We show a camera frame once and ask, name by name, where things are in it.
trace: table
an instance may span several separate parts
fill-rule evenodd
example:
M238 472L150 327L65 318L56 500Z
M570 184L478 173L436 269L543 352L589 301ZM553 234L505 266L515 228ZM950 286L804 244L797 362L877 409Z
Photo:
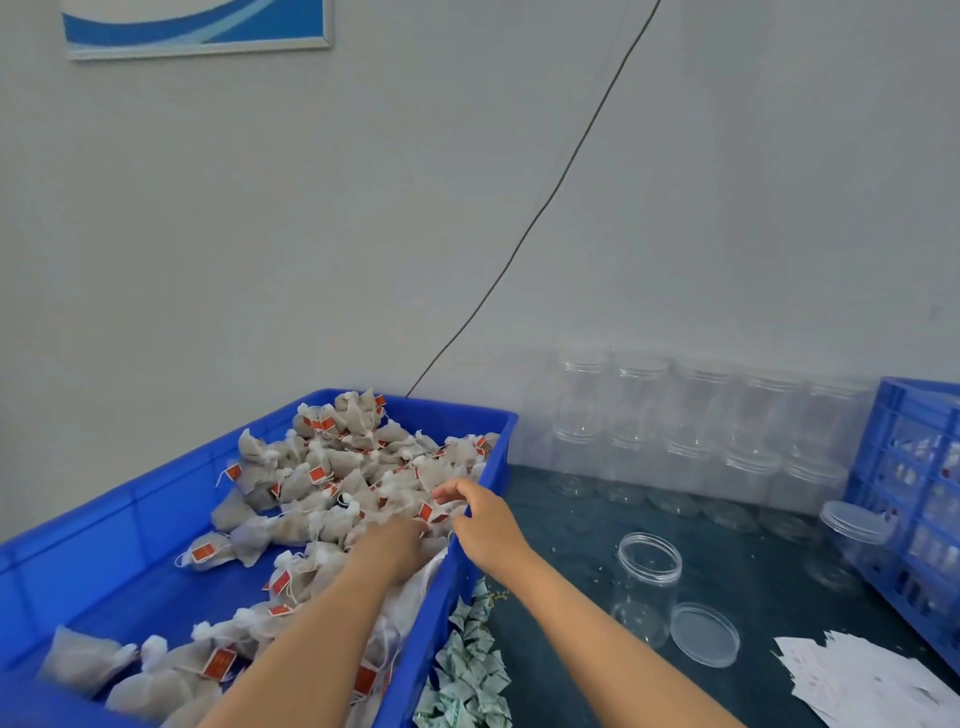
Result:
M569 498L549 485L549 471L511 466L507 502L530 546L595 603L609 609L616 548L632 531L657 534L684 559L678 601L697 601L723 613L740 634L736 663L699 665L668 642L660 654L712 695L747 728L823 728L790 692L793 681L774 655L775 637L809 637L825 630L850 632L916 657L960 692L960 680L905 621L873 591L837 595L804 571L804 546L773 534L736 533L703 516L671 516L648 502L611 503L599 495ZM599 491L604 481L591 481ZM501 589L488 578L493 589ZM496 647L513 683L504 691L517 728L598 725L536 622L515 598L491 614Z

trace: blue plastic tray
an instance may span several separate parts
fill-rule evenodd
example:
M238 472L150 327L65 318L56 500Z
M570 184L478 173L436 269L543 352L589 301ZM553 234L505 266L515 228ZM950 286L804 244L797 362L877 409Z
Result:
M846 499L896 517L856 566L960 673L960 384L880 382Z
M341 391L322 389L244 427L268 442L282 439L302 401L330 403ZM499 494L506 489L507 448L517 419L512 412L388 396L387 413L440 442L499 432L480 483ZM196 573L173 564L209 530L210 512L227 494L214 483L236 458L244 427L0 546L0 726L143 725L34 679L58 624L120 643L140 644L158 634L177 645L190 640L195 623L230 619L238 607L262 600L280 548L251 569L234 561ZM446 618L457 595L469 599L477 576L454 539L407 639L376 728L411 723L433 656L449 635Z

